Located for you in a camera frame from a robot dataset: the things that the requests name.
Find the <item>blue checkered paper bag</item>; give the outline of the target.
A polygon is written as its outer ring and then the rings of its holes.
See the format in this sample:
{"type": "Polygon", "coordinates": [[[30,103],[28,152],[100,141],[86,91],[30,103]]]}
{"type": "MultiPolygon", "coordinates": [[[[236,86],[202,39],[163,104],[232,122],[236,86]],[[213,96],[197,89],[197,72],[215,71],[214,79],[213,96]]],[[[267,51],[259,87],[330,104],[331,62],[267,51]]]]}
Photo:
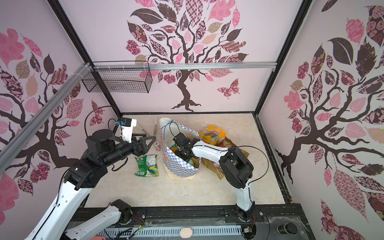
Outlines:
{"type": "Polygon", "coordinates": [[[161,118],[159,124],[166,177],[168,179],[192,179],[200,170],[201,159],[184,160],[179,157],[177,155],[179,145],[175,143],[174,138],[182,133],[186,138],[193,140],[198,137],[198,133],[169,118],[161,118]]]}

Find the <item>green snack bag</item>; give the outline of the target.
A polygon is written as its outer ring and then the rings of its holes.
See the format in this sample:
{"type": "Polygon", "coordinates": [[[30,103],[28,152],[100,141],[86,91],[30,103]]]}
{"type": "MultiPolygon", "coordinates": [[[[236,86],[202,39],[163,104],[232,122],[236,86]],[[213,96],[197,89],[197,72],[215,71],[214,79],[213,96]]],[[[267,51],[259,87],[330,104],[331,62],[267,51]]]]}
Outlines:
{"type": "Polygon", "coordinates": [[[137,177],[158,177],[159,170],[157,166],[157,155],[145,155],[135,157],[138,164],[137,177]]]}

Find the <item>yellow orange snack bag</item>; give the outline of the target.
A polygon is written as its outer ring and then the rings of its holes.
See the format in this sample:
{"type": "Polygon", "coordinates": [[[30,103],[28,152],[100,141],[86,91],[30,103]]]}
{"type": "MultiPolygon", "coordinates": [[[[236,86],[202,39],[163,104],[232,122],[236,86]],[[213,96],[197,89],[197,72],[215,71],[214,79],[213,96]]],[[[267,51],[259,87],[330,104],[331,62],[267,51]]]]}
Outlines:
{"type": "Polygon", "coordinates": [[[199,138],[201,141],[203,141],[207,144],[216,146],[222,140],[224,140],[226,135],[227,135],[227,133],[225,131],[223,131],[222,129],[220,129],[214,125],[210,125],[199,133],[199,138]]]}

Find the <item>gold candy bag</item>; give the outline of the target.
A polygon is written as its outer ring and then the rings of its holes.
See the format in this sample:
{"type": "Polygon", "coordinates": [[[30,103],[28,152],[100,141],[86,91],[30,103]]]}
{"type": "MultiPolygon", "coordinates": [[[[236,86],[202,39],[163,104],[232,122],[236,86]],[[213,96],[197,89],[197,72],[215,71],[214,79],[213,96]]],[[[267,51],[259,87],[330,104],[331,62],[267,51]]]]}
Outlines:
{"type": "MultiPolygon", "coordinates": [[[[221,148],[230,148],[234,145],[235,144],[227,137],[224,137],[223,139],[221,139],[221,141],[219,143],[214,144],[214,146],[221,147],[221,148]]],[[[207,158],[201,158],[201,162],[210,171],[215,173],[220,180],[225,176],[220,164],[218,164],[216,162],[212,162],[212,161],[208,160],[207,158]]]]}

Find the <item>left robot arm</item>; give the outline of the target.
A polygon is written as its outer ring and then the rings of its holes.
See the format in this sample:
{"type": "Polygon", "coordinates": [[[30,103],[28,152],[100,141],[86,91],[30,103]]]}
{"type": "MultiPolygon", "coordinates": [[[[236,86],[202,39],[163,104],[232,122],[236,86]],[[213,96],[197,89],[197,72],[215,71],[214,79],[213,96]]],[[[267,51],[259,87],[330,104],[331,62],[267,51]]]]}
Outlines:
{"type": "Polygon", "coordinates": [[[87,150],[64,175],[58,195],[27,239],[90,240],[111,225],[128,224],[133,216],[131,206],[116,200],[79,226],[66,229],[81,203],[108,173],[109,166],[129,155],[140,157],[147,154],[155,141],[155,136],[149,136],[127,142],[108,129],[88,136],[87,150]]]}

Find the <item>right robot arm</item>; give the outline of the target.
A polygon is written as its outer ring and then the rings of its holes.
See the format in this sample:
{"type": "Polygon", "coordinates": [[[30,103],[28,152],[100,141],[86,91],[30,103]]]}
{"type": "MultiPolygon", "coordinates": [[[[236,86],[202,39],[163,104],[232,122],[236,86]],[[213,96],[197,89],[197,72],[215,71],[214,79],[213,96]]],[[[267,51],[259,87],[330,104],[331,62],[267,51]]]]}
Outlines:
{"type": "Polygon", "coordinates": [[[255,209],[249,186],[254,167],[241,149],[237,146],[213,146],[196,138],[190,140],[182,133],[177,134],[173,141],[178,148],[176,155],[181,159],[203,158],[220,165],[228,183],[236,188],[238,218],[250,221],[255,209]]]}

